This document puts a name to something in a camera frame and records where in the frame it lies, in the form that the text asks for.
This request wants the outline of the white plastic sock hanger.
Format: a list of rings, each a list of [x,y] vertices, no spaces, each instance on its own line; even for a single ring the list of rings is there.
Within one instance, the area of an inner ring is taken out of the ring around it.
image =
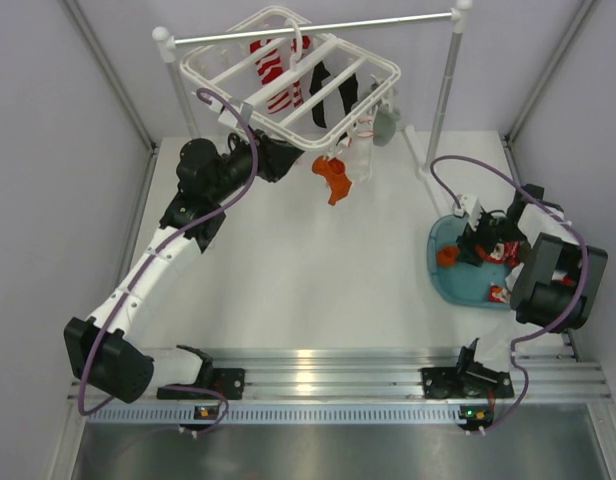
[[[304,151],[325,151],[380,107],[401,77],[396,63],[282,6],[247,17],[179,59],[182,77],[247,107],[254,129]]]

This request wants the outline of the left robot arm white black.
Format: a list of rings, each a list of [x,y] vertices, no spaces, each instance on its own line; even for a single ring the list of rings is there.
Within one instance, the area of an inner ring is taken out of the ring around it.
[[[211,359],[176,346],[164,354],[139,349],[139,337],[178,277],[209,247],[255,179],[281,180],[302,156],[299,148],[262,131],[246,141],[235,133],[221,153],[205,138],[185,143],[176,167],[177,192],[135,266],[86,319],[72,318],[63,336],[73,375],[114,400],[132,403],[150,388],[180,385],[193,397],[213,388]]]

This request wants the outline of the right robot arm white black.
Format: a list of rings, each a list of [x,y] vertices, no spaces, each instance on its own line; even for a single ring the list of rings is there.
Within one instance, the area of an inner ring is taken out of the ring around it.
[[[500,265],[508,276],[491,286],[491,302],[506,303],[516,321],[540,329],[510,341],[518,344],[545,333],[579,329],[587,321],[607,265],[605,250],[588,246],[565,220],[560,206],[543,201],[544,189],[518,187],[501,216],[487,212],[475,196],[454,199],[454,214],[466,219],[450,248],[452,265]]]

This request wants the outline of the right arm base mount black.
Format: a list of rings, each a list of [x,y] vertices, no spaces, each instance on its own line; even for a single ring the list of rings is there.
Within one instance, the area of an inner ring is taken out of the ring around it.
[[[424,398],[448,399],[511,399],[514,389],[510,375],[483,367],[460,371],[457,367],[428,367],[421,370]]]

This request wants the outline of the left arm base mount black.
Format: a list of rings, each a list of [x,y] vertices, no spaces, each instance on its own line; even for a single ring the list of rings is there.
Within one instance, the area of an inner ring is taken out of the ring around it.
[[[242,368],[214,368],[208,388],[228,400],[241,400],[245,380],[246,371]]]

